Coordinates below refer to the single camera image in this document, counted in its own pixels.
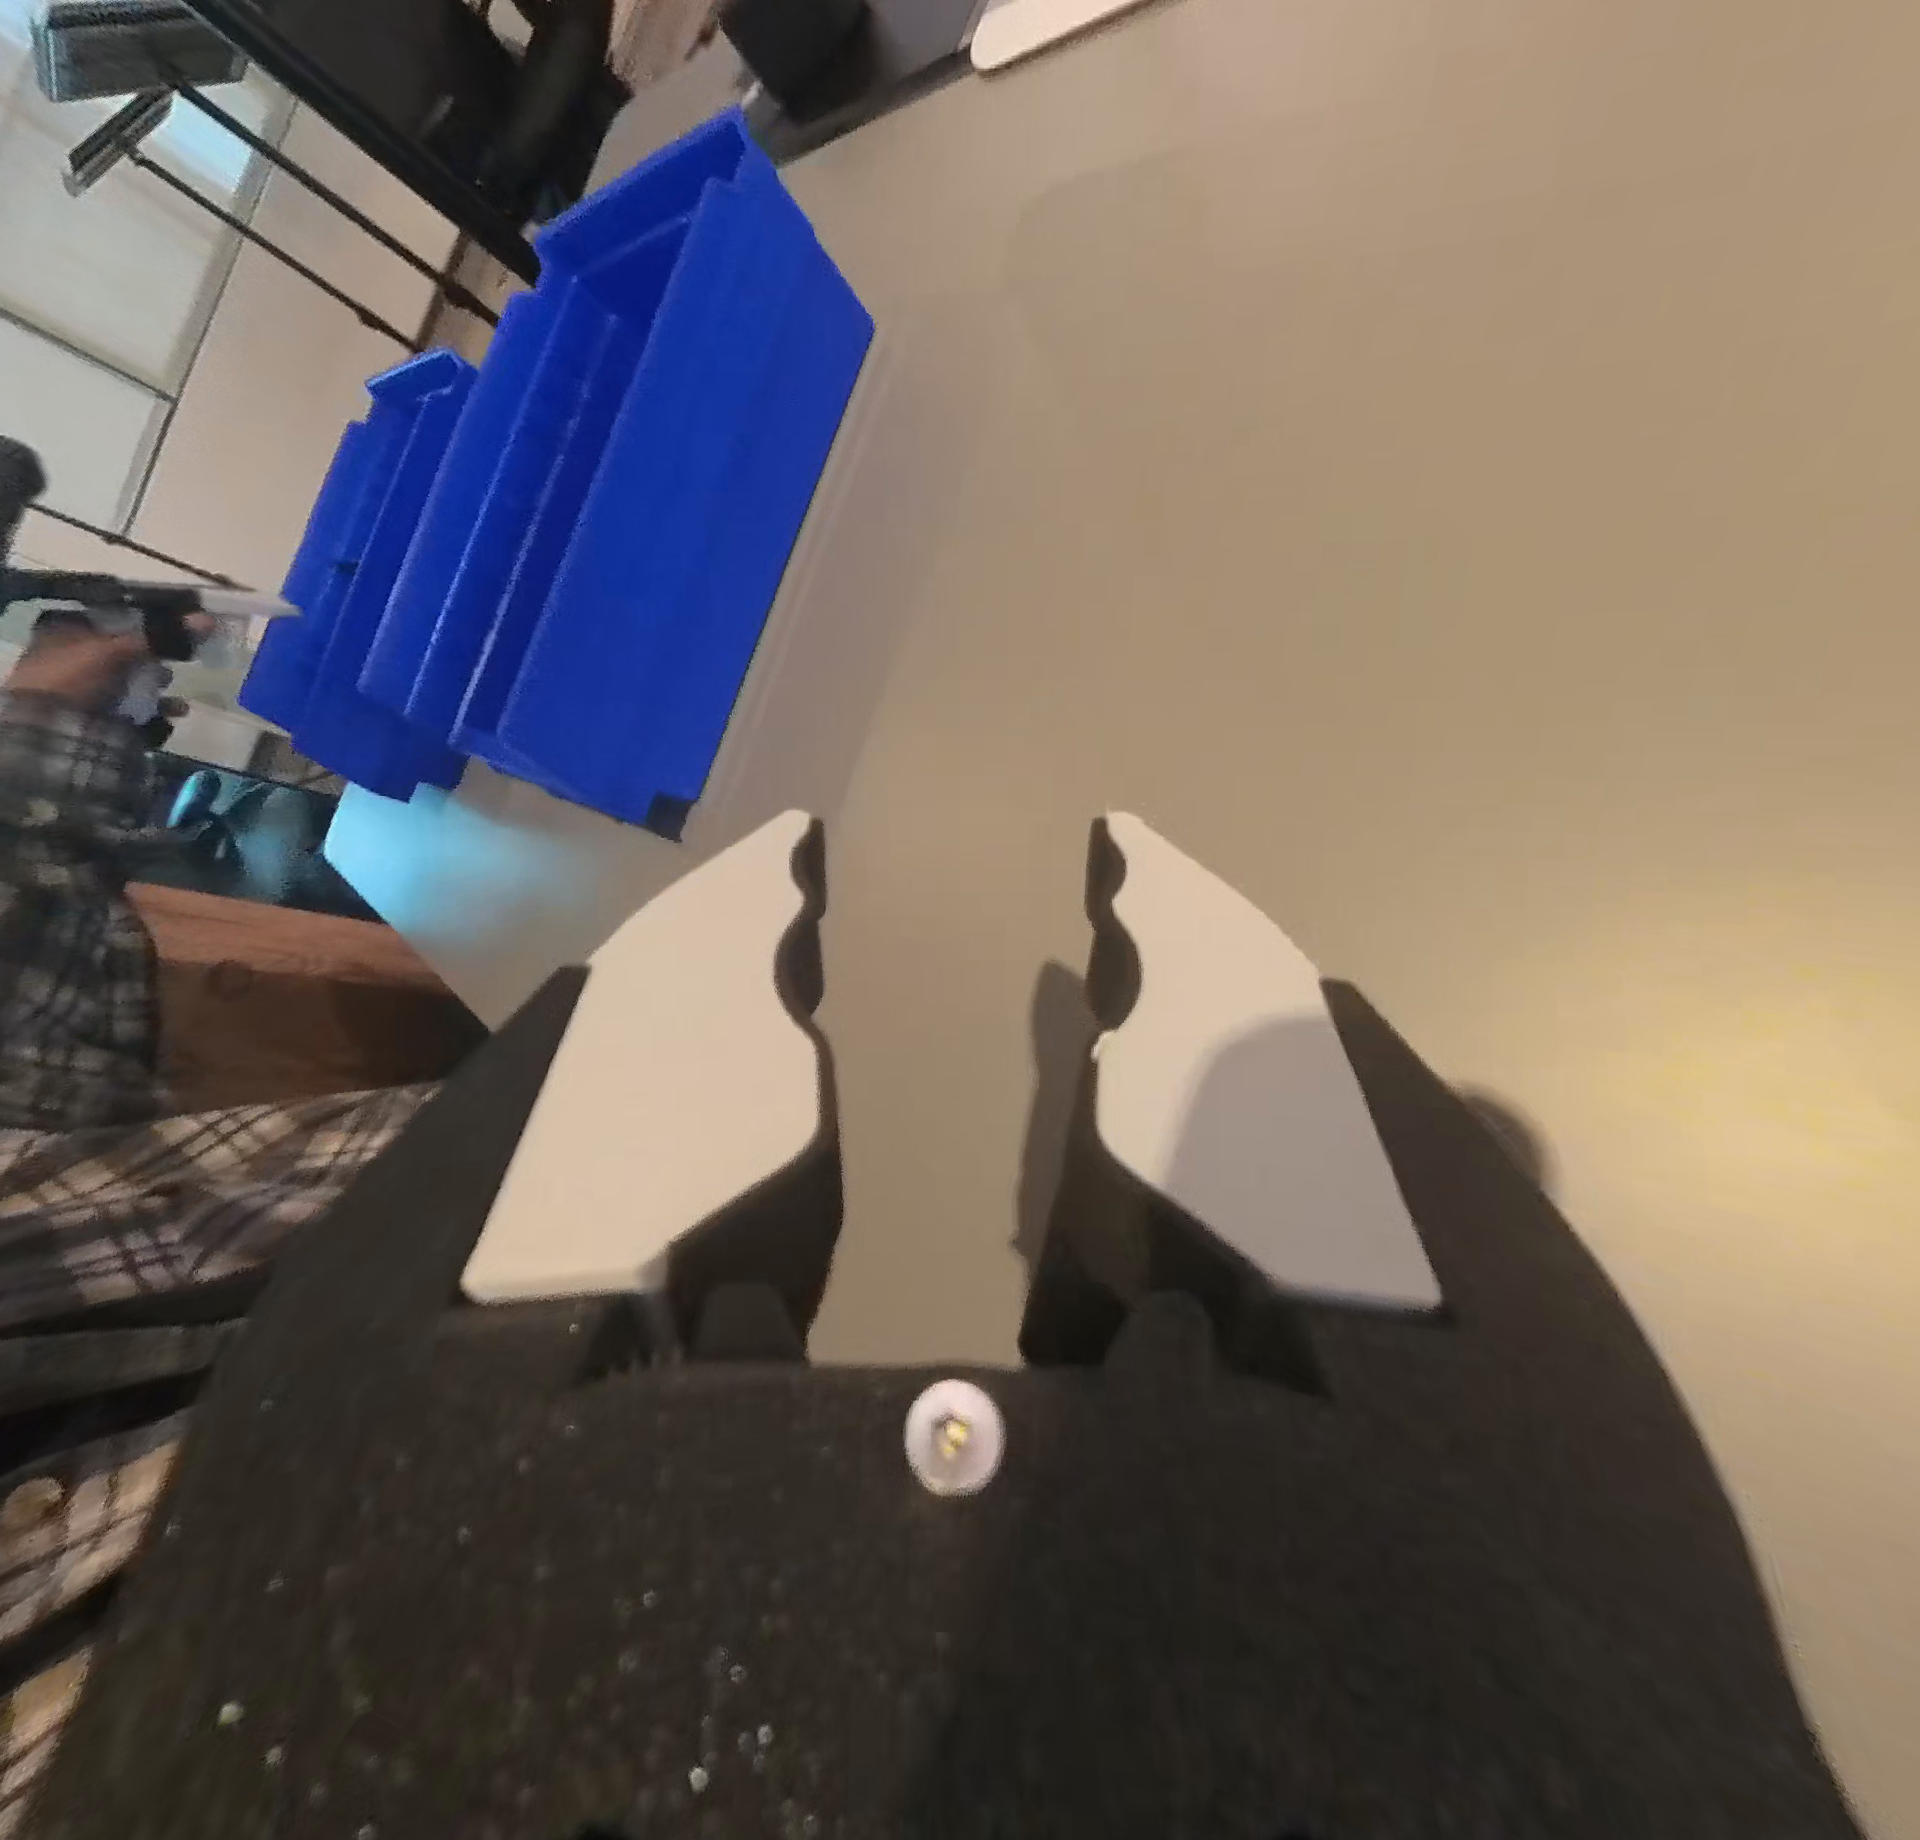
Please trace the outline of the black office chair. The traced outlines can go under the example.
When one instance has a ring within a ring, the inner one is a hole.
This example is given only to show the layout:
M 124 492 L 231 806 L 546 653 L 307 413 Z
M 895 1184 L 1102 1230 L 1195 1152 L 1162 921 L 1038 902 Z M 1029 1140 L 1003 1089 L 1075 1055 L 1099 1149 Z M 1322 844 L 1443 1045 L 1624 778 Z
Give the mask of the black office chair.
M 546 0 L 484 136 L 481 193 L 518 227 L 579 198 L 628 88 L 609 67 L 616 0 Z

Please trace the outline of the operator arm plaid sleeve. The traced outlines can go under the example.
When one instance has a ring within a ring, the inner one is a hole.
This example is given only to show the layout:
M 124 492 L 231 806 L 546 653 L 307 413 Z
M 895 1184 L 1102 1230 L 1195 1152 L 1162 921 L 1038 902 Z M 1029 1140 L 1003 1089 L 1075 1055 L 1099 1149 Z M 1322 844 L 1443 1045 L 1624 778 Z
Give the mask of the operator arm plaid sleeve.
M 42 1766 L 271 1268 L 438 1093 L 4 1136 L 4 1772 Z

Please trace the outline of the black cube charger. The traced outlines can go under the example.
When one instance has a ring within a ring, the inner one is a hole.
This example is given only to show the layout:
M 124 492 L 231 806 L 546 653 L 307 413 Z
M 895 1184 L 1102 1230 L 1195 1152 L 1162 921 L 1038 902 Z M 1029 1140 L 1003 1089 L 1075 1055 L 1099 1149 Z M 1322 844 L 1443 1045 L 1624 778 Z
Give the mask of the black cube charger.
M 720 0 L 719 28 L 796 124 L 852 109 L 876 72 L 869 0 Z

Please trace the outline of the blue plastic storage bin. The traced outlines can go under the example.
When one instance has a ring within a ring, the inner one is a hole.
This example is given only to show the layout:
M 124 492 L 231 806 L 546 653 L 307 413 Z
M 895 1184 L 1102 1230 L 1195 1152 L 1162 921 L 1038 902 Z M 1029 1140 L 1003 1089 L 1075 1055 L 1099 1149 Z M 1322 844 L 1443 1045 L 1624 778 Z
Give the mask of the blue plastic storage bin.
M 239 696 L 307 760 L 402 804 L 451 791 L 465 760 L 365 696 L 360 675 L 474 378 L 438 347 L 367 383 L 284 581 L 295 613 L 269 622 Z
M 537 237 L 358 693 L 429 745 L 675 836 L 876 323 L 728 108 Z

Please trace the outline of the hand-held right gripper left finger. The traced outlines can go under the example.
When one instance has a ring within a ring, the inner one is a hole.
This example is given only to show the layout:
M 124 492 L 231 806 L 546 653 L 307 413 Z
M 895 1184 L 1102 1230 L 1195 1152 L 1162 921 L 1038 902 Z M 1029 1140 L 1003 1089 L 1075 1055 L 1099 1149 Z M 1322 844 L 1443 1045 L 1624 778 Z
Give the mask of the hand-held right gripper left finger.
M 477 1305 L 766 1287 L 804 1342 L 844 1221 L 825 999 L 825 824 L 785 812 L 590 960 L 467 1256 Z

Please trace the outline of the brown wooden desk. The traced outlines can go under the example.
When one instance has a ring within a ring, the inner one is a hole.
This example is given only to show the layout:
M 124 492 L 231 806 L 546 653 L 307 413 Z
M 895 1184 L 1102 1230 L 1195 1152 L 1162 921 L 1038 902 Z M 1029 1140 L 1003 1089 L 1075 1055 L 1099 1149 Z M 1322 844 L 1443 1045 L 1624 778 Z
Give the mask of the brown wooden desk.
M 380 919 L 130 885 L 157 945 L 158 1077 L 178 1111 L 430 1085 L 486 1025 Z

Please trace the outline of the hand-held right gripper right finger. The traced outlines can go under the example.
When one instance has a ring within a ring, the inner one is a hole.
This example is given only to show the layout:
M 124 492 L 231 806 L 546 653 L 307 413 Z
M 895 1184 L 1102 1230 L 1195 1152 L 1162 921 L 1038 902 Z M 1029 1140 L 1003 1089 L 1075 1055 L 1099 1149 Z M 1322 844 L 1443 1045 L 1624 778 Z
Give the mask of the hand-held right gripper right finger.
M 1310 1310 L 1444 1321 L 1318 963 L 1139 814 L 1090 822 L 1093 1022 L 1022 1355 L 1105 1355 L 1185 1298 L 1222 1355 L 1310 1355 Z

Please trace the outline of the person's left hand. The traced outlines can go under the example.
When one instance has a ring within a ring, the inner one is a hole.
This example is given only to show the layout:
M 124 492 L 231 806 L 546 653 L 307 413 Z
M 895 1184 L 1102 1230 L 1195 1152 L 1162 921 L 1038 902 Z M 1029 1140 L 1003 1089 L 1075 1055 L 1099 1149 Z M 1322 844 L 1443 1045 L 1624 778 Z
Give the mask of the person's left hand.
M 157 656 L 140 618 L 95 618 L 74 606 L 43 609 L 4 675 L 4 694 L 17 700 L 120 720 L 150 744 L 166 742 L 188 716 L 188 700 L 172 687 L 174 665 Z

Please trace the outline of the black pillar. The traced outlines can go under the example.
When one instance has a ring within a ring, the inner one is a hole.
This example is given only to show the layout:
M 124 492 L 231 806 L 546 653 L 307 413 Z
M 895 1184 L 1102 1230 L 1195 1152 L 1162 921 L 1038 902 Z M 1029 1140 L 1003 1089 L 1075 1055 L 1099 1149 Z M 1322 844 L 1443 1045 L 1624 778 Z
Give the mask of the black pillar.
M 520 277 L 537 277 L 518 220 L 436 152 L 421 90 L 424 57 L 451 47 L 459 0 L 177 0 L 245 51 L 381 173 L 434 207 L 465 239 Z

